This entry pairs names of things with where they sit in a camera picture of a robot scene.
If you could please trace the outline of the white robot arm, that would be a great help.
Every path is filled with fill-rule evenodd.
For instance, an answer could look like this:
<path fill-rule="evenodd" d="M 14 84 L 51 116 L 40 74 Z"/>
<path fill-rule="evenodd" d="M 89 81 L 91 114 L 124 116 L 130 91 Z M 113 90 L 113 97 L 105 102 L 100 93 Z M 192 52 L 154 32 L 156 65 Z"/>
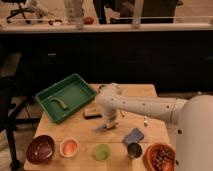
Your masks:
<path fill-rule="evenodd" d="M 213 171 L 213 96 L 179 98 L 125 96 L 111 83 L 96 95 L 108 127 L 123 110 L 177 125 L 175 171 Z"/>

